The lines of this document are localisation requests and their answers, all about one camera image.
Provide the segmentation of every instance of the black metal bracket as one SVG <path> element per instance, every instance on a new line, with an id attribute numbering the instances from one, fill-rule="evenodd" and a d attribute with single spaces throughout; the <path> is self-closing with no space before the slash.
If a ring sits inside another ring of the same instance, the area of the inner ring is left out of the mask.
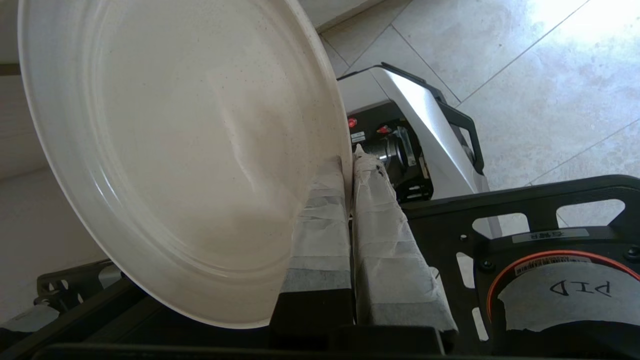
<path id="1" fill-rule="evenodd" d="M 83 302 L 82 306 L 71 309 L 56 321 L 2 352 L 0 360 L 26 360 L 36 351 L 53 343 L 83 341 L 146 296 L 130 280 L 119 280 Z"/>
<path id="2" fill-rule="evenodd" d="M 586 228 L 591 234 L 588 239 L 514 243 L 511 236 L 489 239 L 473 228 L 474 221 L 479 218 L 522 213 L 527 217 L 532 233 L 558 230 L 556 211 L 560 207 L 608 199 L 624 202 L 625 209 L 608 226 Z M 484 291 L 496 273 L 511 263 L 510 256 L 545 249 L 582 249 L 607 254 L 636 272 L 640 270 L 638 264 L 624 257 L 629 243 L 640 245 L 640 229 L 635 226 L 640 217 L 640 179 L 634 177 L 601 176 L 407 203 L 403 204 L 403 210 L 425 260 L 440 271 L 452 314 L 460 329 L 455 354 L 491 353 L 491 340 L 482 342 L 477 338 L 471 310 L 479 307 L 488 324 Z M 462 281 L 456 260 L 459 252 L 474 258 L 476 288 L 467 288 Z"/>
<path id="3" fill-rule="evenodd" d="M 418 77 L 416 75 L 411 74 L 410 72 L 404 71 L 403 69 L 397 68 L 397 67 L 395 67 L 395 66 L 393 66 L 393 65 L 391 65 L 389 63 L 385 63 L 385 62 L 380 63 L 380 65 L 373 65 L 372 67 L 367 67 L 366 69 L 362 69 L 362 70 L 359 70 L 359 71 L 354 71 L 354 72 L 350 72 L 349 74 L 342 75 L 341 77 L 338 78 L 338 81 L 340 81 L 342 79 L 346 79 L 346 78 L 348 78 L 350 76 L 354 76 L 355 74 L 359 74 L 359 73 L 361 73 L 363 71 L 367 71 L 367 70 L 369 70 L 371 68 L 374 68 L 374 67 L 379 67 L 381 69 L 385 69 L 385 70 L 387 70 L 389 72 L 393 72 L 396 75 L 400 75 L 405 79 L 411 80 L 414 83 L 416 83 L 416 84 L 422 86 L 423 88 L 429 90 L 429 92 L 431 92 L 431 95 L 433 95 L 433 97 L 438 102 L 442 102 L 444 104 L 447 103 L 447 100 L 444 98 L 444 95 L 442 94 L 442 91 L 440 91 L 440 89 L 438 89 L 436 87 L 433 87 L 433 86 L 429 85 L 425 79 L 422 79 L 422 78 L 420 78 L 420 77 Z"/>
<path id="4" fill-rule="evenodd" d="M 444 117 L 447 118 L 447 121 L 451 125 L 458 126 L 469 132 L 469 138 L 471 139 L 471 148 L 474 152 L 472 163 L 476 172 L 483 175 L 484 158 L 482 157 L 482 150 L 480 149 L 480 140 L 478 139 L 476 124 L 468 115 L 452 108 L 445 102 L 438 102 L 438 105 L 440 106 L 440 110 L 442 110 Z"/>
<path id="5" fill-rule="evenodd" d="M 104 287 L 100 282 L 100 272 L 113 265 L 111 260 L 101 260 L 58 272 L 38 276 L 38 298 L 34 304 L 47 304 L 61 314 L 80 305 L 100 293 Z"/>

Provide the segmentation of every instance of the mounting hole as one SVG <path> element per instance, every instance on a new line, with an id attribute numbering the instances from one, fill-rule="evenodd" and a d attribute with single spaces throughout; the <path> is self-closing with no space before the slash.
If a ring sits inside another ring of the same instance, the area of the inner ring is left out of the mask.
<path id="1" fill-rule="evenodd" d="M 486 328 L 484 327 L 484 321 L 482 321 L 480 308 L 474 307 L 473 310 L 471 310 L 471 315 L 474 317 L 474 322 L 476 323 L 476 332 L 478 333 L 478 339 L 480 341 L 489 340 L 489 334 L 487 334 Z"/>
<path id="2" fill-rule="evenodd" d="M 463 252 L 456 254 L 458 260 L 458 268 L 460 268 L 460 276 L 462 276 L 462 282 L 469 289 L 475 289 L 476 283 L 474 281 L 474 260 L 469 255 Z"/>
<path id="3" fill-rule="evenodd" d="M 495 270 L 495 265 L 491 262 L 491 260 L 484 259 L 478 262 L 478 270 L 482 272 L 492 272 Z"/>
<path id="4" fill-rule="evenodd" d="M 490 224 L 492 222 L 495 224 L 495 218 L 496 217 L 477 218 L 472 224 L 472 227 L 475 231 L 481 233 L 488 239 L 494 239 L 498 237 L 498 235 L 509 236 L 529 232 L 529 221 L 523 213 L 512 213 L 498 216 L 497 224 L 500 225 L 500 234 L 492 232 Z"/>
<path id="5" fill-rule="evenodd" d="M 624 209 L 624 202 L 618 199 L 609 199 L 563 206 L 557 210 L 557 214 L 569 227 L 607 226 Z"/>

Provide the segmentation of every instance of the black machine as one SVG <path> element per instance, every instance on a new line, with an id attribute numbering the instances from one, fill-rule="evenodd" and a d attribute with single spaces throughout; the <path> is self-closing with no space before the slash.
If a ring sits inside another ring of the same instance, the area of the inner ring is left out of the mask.
<path id="1" fill-rule="evenodd" d="M 222 329 L 168 309 L 126 277 L 101 282 L 100 274 L 112 265 L 102 262 L 41 276 L 36 304 L 60 315 L 35 332 L 0 329 L 0 360 L 640 359 L 640 179 L 603 176 L 485 192 L 472 121 L 438 100 L 421 79 L 392 67 L 368 71 L 361 79 L 377 76 L 379 86 L 389 86 L 389 97 L 392 82 L 413 91 L 396 76 L 426 89 L 433 96 L 425 102 L 428 110 L 440 113 L 422 119 L 425 128 L 442 130 L 432 125 L 446 119 L 450 129 L 429 137 L 409 114 L 415 104 L 399 97 L 348 109 L 356 122 L 352 142 L 385 163 L 420 252 L 439 270 L 457 332 L 357 324 L 354 293 L 345 289 L 280 294 L 269 326 Z M 349 78 L 355 81 L 353 75 L 343 80 Z M 459 127 L 469 131 L 472 146 Z M 463 161 L 467 169 L 443 186 L 438 171 Z M 453 191 L 461 196 L 451 197 Z M 559 227 L 560 207 L 608 199 L 625 204 L 610 224 Z M 474 227 L 478 219 L 511 213 L 527 217 L 529 233 L 501 236 Z M 472 288 L 461 276 L 460 253 L 474 260 Z M 488 339 L 479 337 L 478 327 Z"/>

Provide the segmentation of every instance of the tile grout line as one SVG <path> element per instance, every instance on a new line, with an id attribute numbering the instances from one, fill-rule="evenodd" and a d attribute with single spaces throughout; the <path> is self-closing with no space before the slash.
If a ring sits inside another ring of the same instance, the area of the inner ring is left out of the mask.
<path id="1" fill-rule="evenodd" d="M 560 220 L 562 220 L 568 227 L 571 227 L 571 225 L 569 225 L 569 223 L 560 216 L 560 214 L 558 213 L 558 210 L 556 210 L 556 216 L 559 217 Z"/>
<path id="2" fill-rule="evenodd" d="M 400 35 L 400 37 L 402 38 L 402 40 L 409 46 L 409 48 L 420 58 L 420 60 L 422 60 L 422 62 L 427 65 L 427 67 L 429 68 L 429 70 L 431 70 L 431 72 L 436 76 L 436 78 L 438 78 L 438 80 L 440 80 L 440 82 L 449 90 L 449 92 L 451 93 L 451 95 L 453 95 L 453 97 L 456 98 L 456 100 L 458 100 L 459 104 L 462 104 L 462 102 L 460 101 L 460 98 L 456 95 L 456 93 L 453 92 L 453 90 L 451 90 L 451 88 L 449 88 L 449 85 L 447 85 L 447 83 L 444 82 L 444 80 L 440 77 L 440 75 L 438 75 L 437 72 L 435 72 L 435 70 L 433 70 L 433 68 L 431 68 L 431 65 L 429 65 L 429 63 L 422 58 L 422 55 L 420 55 L 420 53 L 418 53 L 413 46 L 411 45 L 411 43 L 409 43 L 409 41 L 407 41 L 407 39 L 404 38 L 404 35 L 402 35 L 402 33 L 400 31 L 398 31 L 398 29 L 396 29 L 396 27 L 394 26 L 394 23 L 391 22 L 390 25 L 395 31 L 396 33 L 398 33 L 398 35 Z"/>
<path id="3" fill-rule="evenodd" d="M 324 35 L 322 34 L 318 34 L 318 36 L 324 40 L 324 42 L 326 42 L 327 45 L 329 45 L 329 47 L 331 47 L 331 49 L 338 54 L 338 57 L 347 65 L 347 67 L 349 67 L 349 63 L 347 63 L 347 61 L 342 57 L 342 55 L 340 55 L 340 53 L 338 53 L 338 51 L 333 47 L 333 45 L 329 44 L 328 41 L 326 41 L 326 39 L 324 38 Z"/>
<path id="4" fill-rule="evenodd" d="M 396 15 L 396 17 L 394 17 L 393 19 L 391 19 L 391 21 L 389 22 L 389 24 L 388 24 L 387 26 L 385 26 L 385 28 L 384 28 L 384 29 L 382 29 L 382 31 L 380 32 L 380 34 L 378 34 L 378 36 L 376 36 L 376 38 L 371 42 L 371 44 L 369 44 L 369 46 L 367 46 L 367 48 L 366 48 L 366 49 L 364 49 L 364 51 L 362 52 L 362 54 L 358 55 L 358 57 L 357 57 L 355 60 L 353 60 L 353 63 L 352 63 L 352 64 L 347 63 L 347 65 L 349 65 L 349 68 L 347 69 L 347 71 L 345 71 L 345 74 L 348 74 L 348 73 L 349 73 L 349 71 L 351 70 L 352 66 L 353 66 L 356 62 L 358 62 L 358 60 L 362 57 L 362 55 L 364 55 L 364 54 L 367 52 L 367 50 L 369 50 L 369 48 L 370 48 L 370 47 L 371 47 L 371 46 L 372 46 L 376 41 L 378 41 L 378 39 L 382 36 L 382 34 L 384 34 L 384 32 L 385 32 L 385 31 L 386 31 L 390 26 L 392 26 L 393 22 L 394 22 L 394 21 L 395 21 L 395 20 L 400 16 L 400 14 L 402 14 L 402 13 L 407 9 L 407 7 L 409 7 L 409 4 L 411 4 L 412 2 L 413 2 L 413 0 L 409 1 L 409 2 L 404 6 L 404 8 L 403 8 L 402 10 L 400 10 L 400 12 L 398 12 L 398 14 Z"/>
<path id="5" fill-rule="evenodd" d="M 471 94 L 469 94 L 464 100 L 460 101 L 460 105 L 462 105 L 463 102 L 467 101 L 470 97 L 472 97 L 476 92 L 478 92 L 478 90 L 482 89 L 485 85 L 487 85 L 491 80 L 493 80 L 496 76 L 498 76 L 502 71 L 504 71 L 504 69 L 508 68 L 512 63 L 514 63 L 517 59 L 519 59 L 522 55 L 524 55 L 525 53 L 527 53 L 527 51 L 529 51 L 532 47 L 534 47 L 538 42 L 542 41 L 542 39 L 544 39 L 545 37 L 547 37 L 547 35 L 551 34 L 551 32 L 553 30 L 555 30 L 558 26 L 562 25 L 567 19 L 569 19 L 574 13 L 576 13 L 578 10 L 580 10 L 584 5 L 586 5 L 588 2 L 590 2 L 590 0 L 585 1 L 582 5 L 578 6 L 577 9 L 575 9 L 574 11 L 572 11 L 569 15 L 567 15 L 561 22 L 558 22 L 553 28 L 551 28 L 551 30 L 549 30 L 548 32 L 546 32 L 544 35 L 542 35 L 542 37 L 540 37 L 539 39 L 537 39 L 533 44 L 531 44 L 527 49 L 525 49 L 524 51 L 522 51 L 518 56 L 516 56 L 513 60 L 509 61 L 509 63 L 507 65 L 505 65 L 502 69 L 500 69 L 498 72 L 496 72 L 492 77 L 489 78 L 489 80 L 485 81 L 482 85 L 480 85 L 480 87 L 478 87 L 477 89 L 475 89 Z"/>
<path id="6" fill-rule="evenodd" d="M 576 155 L 573 155 L 571 158 L 568 158 L 567 160 L 565 160 L 565 161 L 563 161 L 562 163 L 558 164 L 557 166 L 553 167 L 551 170 L 549 170 L 549 171 L 545 172 L 544 174 L 542 174 L 542 175 L 538 176 L 537 178 L 535 178 L 535 179 L 531 180 L 531 184 L 533 184 L 533 182 L 534 182 L 535 180 L 538 180 L 539 178 L 541 178 L 541 177 L 543 177 L 543 176 L 547 175 L 547 174 L 548 174 L 548 173 L 550 173 L 551 171 L 553 171 L 553 170 L 555 170 L 555 169 L 557 169 L 557 168 L 561 167 L 562 165 L 566 164 L 567 162 L 569 162 L 569 161 L 573 160 L 574 158 L 576 158 L 576 157 L 580 156 L 582 153 L 584 153 L 584 152 L 586 152 L 586 151 L 590 150 L 592 147 L 594 147 L 594 146 L 598 145 L 598 144 L 599 144 L 599 143 L 601 143 L 601 142 L 604 142 L 606 139 L 608 139 L 608 138 L 610 138 L 610 137 L 614 136 L 615 134 L 619 133 L 620 131 L 623 131 L 624 129 L 628 128 L 629 126 L 631 126 L 631 125 L 633 125 L 633 124 L 635 124 L 636 122 L 639 122 L 639 121 L 640 121 L 640 119 L 635 119 L 635 120 L 633 120 L 632 122 L 628 123 L 627 125 L 625 125 L 625 126 L 623 126 L 623 127 L 619 128 L 618 130 L 615 130 L 613 133 L 611 133 L 609 136 L 606 136 L 604 139 L 602 139 L 602 140 L 598 141 L 597 143 L 594 143 L 593 145 L 589 146 L 588 148 L 584 149 L 583 151 L 578 152 Z"/>

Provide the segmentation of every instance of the white wall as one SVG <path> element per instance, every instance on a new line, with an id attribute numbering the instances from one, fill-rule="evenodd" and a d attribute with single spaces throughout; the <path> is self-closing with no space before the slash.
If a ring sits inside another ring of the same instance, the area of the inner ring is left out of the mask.
<path id="1" fill-rule="evenodd" d="M 39 275 L 105 258 L 48 168 L 0 181 L 0 323 L 31 306 Z"/>
<path id="2" fill-rule="evenodd" d="M 18 0 L 0 0 L 0 64 L 18 63 Z"/>
<path id="3" fill-rule="evenodd" d="M 0 180 L 47 167 L 20 76 L 0 76 Z"/>

